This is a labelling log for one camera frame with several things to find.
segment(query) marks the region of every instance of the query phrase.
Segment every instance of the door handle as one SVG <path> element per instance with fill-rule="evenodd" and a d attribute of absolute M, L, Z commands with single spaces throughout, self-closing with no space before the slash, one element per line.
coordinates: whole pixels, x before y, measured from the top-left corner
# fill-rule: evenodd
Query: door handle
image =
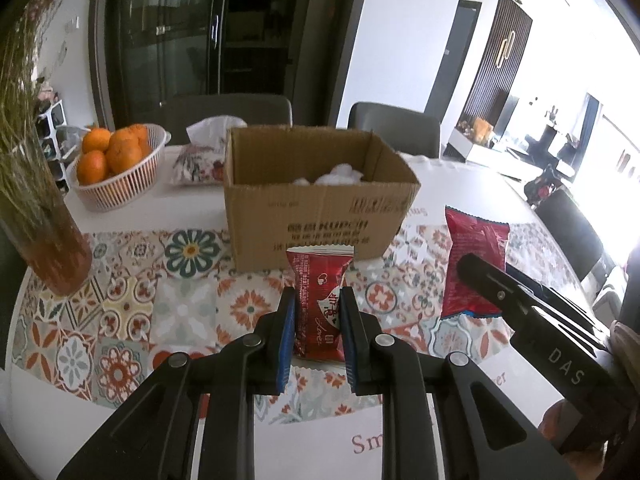
<path fill-rule="evenodd" d="M 220 24 L 220 17 L 216 14 L 213 16 L 211 22 L 211 41 L 213 41 L 213 49 L 218 48 L 218 25 Z"/>
<path fill-rule="evenodd" d="M 509 59 L 509 56 L 511 55 L 511 51 L 513 50 L 513 44 L 516 41 L 516 31 L 512 30 L 509 33 L 509 41 L 507 42 L 507 48 L 504 50 L 504 59 Z"/>
<path fill-rule="evenodd" d="M 500 45 L 500 50 L 498 51 L 498 57 L 495 59 L 495 67 L 500 69 L 502 68 L 502 63 L 504 62 L 504 49 L 507 47 L 507 38 L 502 40 L 502 44 Z"/>

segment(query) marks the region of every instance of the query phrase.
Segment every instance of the glass vase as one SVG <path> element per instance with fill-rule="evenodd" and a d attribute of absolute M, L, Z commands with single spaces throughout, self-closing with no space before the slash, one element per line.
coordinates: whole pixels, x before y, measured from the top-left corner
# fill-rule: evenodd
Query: glass vase
<path fill-rule="evenodd" d="M 0 224 L 36 275 L 58 296 L 75 293 L 92 264 L 34 135 L 0 153 Z"/>

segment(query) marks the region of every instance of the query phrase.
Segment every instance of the cardboard box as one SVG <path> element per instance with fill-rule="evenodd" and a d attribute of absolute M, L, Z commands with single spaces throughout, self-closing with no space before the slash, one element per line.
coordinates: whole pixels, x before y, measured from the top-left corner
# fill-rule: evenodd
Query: cardboard box
<path fill-rule="evenodd" d="M 314 182 L 337 164 L 364 174 L 355 186 Z M 250 126 L 229 131 L 225 203 L 236 268 L 288 267 L 286 249 L 349 244 L 356 259 L 382 256 L 420 189 L 396 152 L 357 130 Z"/>

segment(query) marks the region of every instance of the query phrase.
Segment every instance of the black device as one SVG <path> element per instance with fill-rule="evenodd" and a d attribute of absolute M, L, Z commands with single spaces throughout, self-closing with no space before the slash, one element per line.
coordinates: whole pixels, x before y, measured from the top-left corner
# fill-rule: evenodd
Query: black device
<path fill-rule="evenodd" d="M 461 279 L 503 309 L 515 330 L 513 347 L 579 411 L 578 424 L 558 444 L 559 451 L 585 449 L 624 433 L 630 437 L 610 460 L 616 471 L 624 470 L 626 460 L 616 459 L 637 452 L 638 425 L 632 434 L 623 427 L 638 399 L 607 351 L 606 329 L 555 291 L 513 267 L 510 271 L 519 279 L 472 254 L 458 264 Z M 187 354 L 172 354 L 58 479 L 82 478 L 91 463 L 95 480 L 186 480 L 203 394 L 211 398 L 198 477 L 254 478 L 252 397 L 284 390 L 296 301 L 295 290 L 285 288 L 277 312 L 262 316 L 252 334 L 220 354 L 193 361 Z M 350 287 L 342 288 L 339 307 L 351 388 L 359 396 L 383 396 L 383 480 L 438 478 L 434 427 L 447 479 L 574 478 L 553 445 L 467 355 L 453 352 L 442 359 L 416 353 L 383 333 L 375 316 L 360 312 Z M 436 421 L 427 394 L 433 395 Z"/>
<path fill-rule="evenodd" d="M 569 401 L 555 442 L 560 452 L 610 442 L 609 468 L 636 478 L 640 422 L 629 428 L 638 394 L 611 354 L 609 330 L 578 305 L 507 264 L 506 272 L 475 254 L 460 258 L 465 285 L 502 310 L 510 344 Z M 627 478 L 601 476 L 601 478 Z"/>

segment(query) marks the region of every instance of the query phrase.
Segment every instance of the dark wooden door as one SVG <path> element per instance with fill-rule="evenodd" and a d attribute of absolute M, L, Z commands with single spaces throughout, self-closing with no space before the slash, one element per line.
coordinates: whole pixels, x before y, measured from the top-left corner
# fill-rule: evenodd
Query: dark wooden door
<path fill-rule="evenodd" d="M 513 0 L 498 0 L 494 23 L 460 120 L 495 126 L 518 73 L 532 19 Z"/>

